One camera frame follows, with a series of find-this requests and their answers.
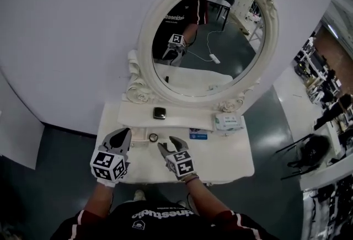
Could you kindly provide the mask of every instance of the red sleeve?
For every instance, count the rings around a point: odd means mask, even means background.
[[[250,217],[233,211],[224,211],[218,214],[213,224],[221,231],[236,232],[239,239],[278,240]]]
[[[88,212],[80,211],[75,217],[65,220],[55,231],[50,240],[88,239],[98,233],[103,218]]]
[[[207,0],[192,0],[192,10],[190,16],[191,23],[194,24],[207,24]]]

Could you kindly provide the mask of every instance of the sneaker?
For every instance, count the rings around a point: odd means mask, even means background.
[[[146,201],[145,194],[142,190],[136,190],[135,195],[133,196],[134,201]]]
[[[176,202],[179,206],[186,207],[186,202],[184,201],[178,201]]]

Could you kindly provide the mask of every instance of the blue card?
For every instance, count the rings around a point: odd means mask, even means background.
[[[190,139],[207,140],[207,130],[190,128],[189,136]]]

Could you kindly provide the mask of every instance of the white cable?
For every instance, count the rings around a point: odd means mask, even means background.
[[[193,52],[188,51],[189,53],[193,54],[194,56],[197,56],[198,58],[202,59],[203,61],[206,61],[205,59],[203,59],[202,57],[199,57],[197,54],[194,54]]]
[[[213,33],[213,32],[224,32],[224,31],[225,31],[225,30],[223,30],[223,31],[222,31],[222,30],[219,30],[219,31],[211,31],[211,32],[208,33],[208,35],[207,35],[207,47],[208,47],[208,51],[210,52],[210,55],[211,55],[212,53],[211,53],[210,46],[208,45],[208,36],[210,36],[210,34]]]

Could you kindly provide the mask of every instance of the ornate mirror frame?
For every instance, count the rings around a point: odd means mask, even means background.
[[[148,13],[141,29],[138,51],[133,50],[129,53],[131,79],[124,98],[137,104],[163,102],[195,108],[216,106],[222,111],[237,110],[243,103],[245,92],[259,84],[259,78],[274,54],[279,34],[279,20],[274,0],[255,0],[265,23],[265,40],[256,63],[240,81],[237,82],[235,79],[235,84],[229,83],[226,88],[220,88],[220,92],[203,97],[183,95],[169,89],[154,70],[152,59],[154,35],[164,16],[180,1],[159,0]]]

